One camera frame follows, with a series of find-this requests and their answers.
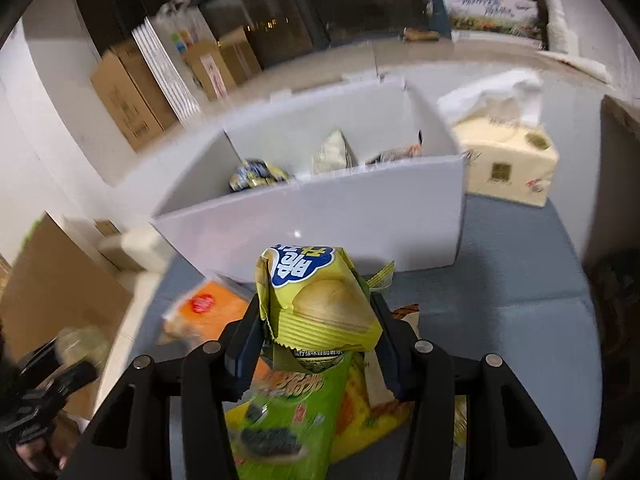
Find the orange cracker package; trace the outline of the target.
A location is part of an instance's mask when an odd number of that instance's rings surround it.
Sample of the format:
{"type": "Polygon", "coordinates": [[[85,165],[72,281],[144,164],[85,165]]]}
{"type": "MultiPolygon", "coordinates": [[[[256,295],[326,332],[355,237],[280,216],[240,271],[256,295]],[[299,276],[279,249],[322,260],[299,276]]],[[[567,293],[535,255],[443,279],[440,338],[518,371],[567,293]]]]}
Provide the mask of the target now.
{"type": "Polygon", "coordinates": [[[253,293],[238,284],[201,280],[177,299],[162,315],[161,344],[181,342],[193,349],[217,340],[224,328],[245,314],[253,293]]]}

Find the green white snack bag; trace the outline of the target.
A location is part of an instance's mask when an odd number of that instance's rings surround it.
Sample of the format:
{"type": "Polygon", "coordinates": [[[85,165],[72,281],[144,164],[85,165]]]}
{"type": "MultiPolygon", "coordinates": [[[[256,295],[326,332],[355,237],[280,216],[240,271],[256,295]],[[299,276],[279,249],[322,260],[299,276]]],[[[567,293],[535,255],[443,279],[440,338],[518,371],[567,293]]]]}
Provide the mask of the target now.
{"type": "Polygon", "coordinates": [[[244,159],[236,167],[229,179],[232,192],[242,192],[251,188],[274,185],[291,181],[293,177],[286,171],[268,164],[261,159],[244,159]]]}

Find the black yellow chip bag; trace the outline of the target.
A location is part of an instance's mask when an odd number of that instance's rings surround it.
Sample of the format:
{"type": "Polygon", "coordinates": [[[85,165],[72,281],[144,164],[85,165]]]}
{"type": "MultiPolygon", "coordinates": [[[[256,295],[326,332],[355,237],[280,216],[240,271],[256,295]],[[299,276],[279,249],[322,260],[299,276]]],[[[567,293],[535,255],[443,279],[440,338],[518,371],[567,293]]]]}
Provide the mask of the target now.
{"type": "Polygon", "coordinates": [[[386,387],[374,351],[356,353],[338,412],[330,463],[346,460],[398,429],[412,414],[411,402],[399,402],[386,387]]]}

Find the green seaweed snack bag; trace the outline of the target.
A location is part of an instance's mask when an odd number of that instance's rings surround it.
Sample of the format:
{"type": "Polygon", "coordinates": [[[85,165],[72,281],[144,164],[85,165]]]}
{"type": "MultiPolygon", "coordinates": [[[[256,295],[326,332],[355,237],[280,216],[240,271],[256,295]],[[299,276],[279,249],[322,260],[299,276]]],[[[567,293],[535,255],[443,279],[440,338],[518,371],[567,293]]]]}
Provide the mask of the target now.
{"type": "Polygon", "coordinates": [[[241,479],[323,479],[352,354],[320,373],[270,370],[224,417],[241,479]]]}

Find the flat cardboard sheet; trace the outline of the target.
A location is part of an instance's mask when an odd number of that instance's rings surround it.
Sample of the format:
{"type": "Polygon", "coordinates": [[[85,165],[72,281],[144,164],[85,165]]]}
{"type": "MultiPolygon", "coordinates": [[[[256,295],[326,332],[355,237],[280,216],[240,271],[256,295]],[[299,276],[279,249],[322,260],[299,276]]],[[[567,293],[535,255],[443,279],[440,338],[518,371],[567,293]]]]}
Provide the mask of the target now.
{"type": "Polygon", "coordinates": [[[45,214],[1,296],[2,334],[19,360],[66,327],[94,326],[112,344],[132,293],[45,214]]]}

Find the white open storage box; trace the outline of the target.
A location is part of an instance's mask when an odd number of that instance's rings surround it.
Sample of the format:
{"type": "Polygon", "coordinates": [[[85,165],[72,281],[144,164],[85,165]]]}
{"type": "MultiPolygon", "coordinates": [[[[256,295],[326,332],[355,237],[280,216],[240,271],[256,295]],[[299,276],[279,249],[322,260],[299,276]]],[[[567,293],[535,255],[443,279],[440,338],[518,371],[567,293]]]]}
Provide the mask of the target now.
{"type": "Polygon", "coordinates": [[[404,78],[330,84],[256,103],[221,118],[213,133],[153,217],[201,273],[249,282],[259,255],[279,243],[341,247],[361,273],[388,262],[411,271],[456,260],[463,157],[435,107],[404,78]],[[336,128],[358,165],[312,174],[312,156],[336,128]],[[418,131],[421,157],[367,165],[415,144],[418,131]],[[232,192],[231,175],[252,158],[293,179],[232,192]]]}

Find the brown patterned snack bag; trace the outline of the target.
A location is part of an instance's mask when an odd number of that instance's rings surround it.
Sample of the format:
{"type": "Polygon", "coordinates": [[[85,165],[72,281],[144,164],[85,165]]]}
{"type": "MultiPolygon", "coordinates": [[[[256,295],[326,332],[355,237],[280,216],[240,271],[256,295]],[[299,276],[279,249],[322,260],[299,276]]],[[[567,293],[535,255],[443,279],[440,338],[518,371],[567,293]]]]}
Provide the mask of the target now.
{"type": "Polygon", "coordinates": [[[385,164],[386,162],[397,162],[398,160],[416,158],[422,156],[423,138],[422,132],[418,131],[418,142],[405,148],[394,148],[377,154],[367,161],[367,165],[385,164]]]}

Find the white tall snack bag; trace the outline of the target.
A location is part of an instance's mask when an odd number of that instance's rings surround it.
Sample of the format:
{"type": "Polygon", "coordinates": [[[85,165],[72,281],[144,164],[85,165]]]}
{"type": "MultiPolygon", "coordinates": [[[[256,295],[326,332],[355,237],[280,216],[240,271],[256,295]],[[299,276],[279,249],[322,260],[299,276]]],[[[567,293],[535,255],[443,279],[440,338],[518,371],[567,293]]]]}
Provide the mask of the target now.
{"type": "Polygon", "coordinates": [[[321,143],[320,148],[311,159],[311,173],[325,174],[326,172],[354,168],[358,165],[350,149],[343,131],[334,129],[321,143]]]}

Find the yellow tissue box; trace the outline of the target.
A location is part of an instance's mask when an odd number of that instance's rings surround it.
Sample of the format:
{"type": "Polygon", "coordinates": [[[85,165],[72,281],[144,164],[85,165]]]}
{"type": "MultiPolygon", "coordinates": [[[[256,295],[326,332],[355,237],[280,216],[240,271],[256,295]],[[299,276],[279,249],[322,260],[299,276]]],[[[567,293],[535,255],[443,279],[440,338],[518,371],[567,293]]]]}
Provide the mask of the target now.
{"type": "Polygon", "coordinates": [[[509,70],[436,103],[466,158],[466,192],[542,207],[559,153],[541,123],[542,79],[509,70]]]}

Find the small cardboard box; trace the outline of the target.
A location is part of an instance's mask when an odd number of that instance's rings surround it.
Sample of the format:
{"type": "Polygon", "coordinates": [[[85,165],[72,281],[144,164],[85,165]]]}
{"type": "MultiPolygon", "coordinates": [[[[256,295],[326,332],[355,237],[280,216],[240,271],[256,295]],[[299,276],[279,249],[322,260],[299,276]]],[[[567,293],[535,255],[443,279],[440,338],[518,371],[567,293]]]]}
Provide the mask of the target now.
{"type": "Polygon", "coordinates": [[[209,101],[225,98],[262,72],[243,27],[221,40],[203,39],[182,57],[209,101]]]}

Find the large cardboard box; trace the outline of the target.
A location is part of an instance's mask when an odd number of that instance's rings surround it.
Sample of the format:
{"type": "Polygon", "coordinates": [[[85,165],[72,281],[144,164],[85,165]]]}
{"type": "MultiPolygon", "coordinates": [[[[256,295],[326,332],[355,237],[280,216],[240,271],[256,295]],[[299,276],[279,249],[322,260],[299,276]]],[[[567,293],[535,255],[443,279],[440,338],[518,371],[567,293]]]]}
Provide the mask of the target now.
{"type": "Polygon", "coordinates": [[[178,122],[134,40],[107,49],[91,75],[91,82],[136,152],[178,122]]]}

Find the white dotted paper bag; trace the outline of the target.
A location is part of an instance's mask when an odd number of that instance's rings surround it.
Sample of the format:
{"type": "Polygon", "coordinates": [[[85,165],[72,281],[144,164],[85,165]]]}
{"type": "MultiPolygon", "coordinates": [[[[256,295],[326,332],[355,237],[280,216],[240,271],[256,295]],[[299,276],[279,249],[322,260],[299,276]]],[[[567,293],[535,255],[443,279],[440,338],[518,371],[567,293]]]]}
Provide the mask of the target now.
{"type": "Polygon", "coordinates": [[[180,124],[200,122],[208,97],[183,58],[201,40],[216,41],[200,9],[191,0],[170,0],[132,38],[180,124]]]}

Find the blue white gift box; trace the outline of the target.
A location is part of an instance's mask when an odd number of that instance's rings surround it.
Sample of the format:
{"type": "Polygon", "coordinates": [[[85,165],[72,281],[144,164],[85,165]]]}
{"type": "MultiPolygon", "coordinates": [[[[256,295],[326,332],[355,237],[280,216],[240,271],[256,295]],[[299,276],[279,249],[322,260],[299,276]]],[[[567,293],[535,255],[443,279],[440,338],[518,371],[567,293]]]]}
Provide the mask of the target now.
{"type": "Polygon", "coordinates": [[[535,0],[426,0],[430,24],[451,39],[478,34],[541,41],[535,0]]]}

